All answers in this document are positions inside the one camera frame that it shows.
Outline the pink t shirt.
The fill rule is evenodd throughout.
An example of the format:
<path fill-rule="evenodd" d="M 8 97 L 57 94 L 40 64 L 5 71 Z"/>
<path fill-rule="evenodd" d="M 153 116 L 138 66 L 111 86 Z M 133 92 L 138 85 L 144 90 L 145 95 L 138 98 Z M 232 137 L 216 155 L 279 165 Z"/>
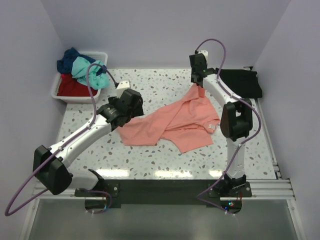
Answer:
<path fill-rule="evenodd" d="M 184 97 L 146 117 L 135 117 L 117 128 L 126 146 L 154 146 L 171 141 L 181 153 L 213 144 L 220 118 L 204 88 L 193 84 Z"/>

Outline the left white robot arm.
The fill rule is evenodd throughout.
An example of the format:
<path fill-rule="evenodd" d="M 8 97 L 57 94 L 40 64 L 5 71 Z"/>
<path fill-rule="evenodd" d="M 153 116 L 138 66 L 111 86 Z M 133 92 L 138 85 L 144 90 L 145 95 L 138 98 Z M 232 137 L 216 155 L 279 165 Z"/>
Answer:
<path fill-rule="evenodd" d="M 108 98 L 108 103 L 97 109 L 92 118 L 74 133 L 50 147 L 41 145 L 35 150 L 35 177 L 53 195 L 66 189 L 86 189 L 92 196 L 99 196 L 104 190 L 102 176 L 92 169 L 76 173 L 68 168 L 97 140 L 143 114 L 142 96 L 133 89 L 124 90 L 120 97 Z"/>

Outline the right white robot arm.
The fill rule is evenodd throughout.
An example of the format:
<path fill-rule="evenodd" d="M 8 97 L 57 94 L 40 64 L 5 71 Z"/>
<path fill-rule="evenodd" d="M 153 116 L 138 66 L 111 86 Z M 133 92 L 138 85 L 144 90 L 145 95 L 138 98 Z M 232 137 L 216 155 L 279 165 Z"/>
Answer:
<path fill-rule="evenodd" d="M 212 190 L 219 195 L 235 196 L 241 187 L 246 185 L 245 173 L 245 141 L 253 128 L 253 113 L 249 99 L 242 103 L 231 97 L 224 89 L 224 84 L 219 84 L 218 74 L 214 68 L 209 68 L 207 63 L 208 52 L 195 51 L 189 56 L 191 67 L 191 82 L 209 92 L 222 107 L 220 117 L 220 130 L 227 140 L 227 167 L 221 180 L 217 181 Z"/>

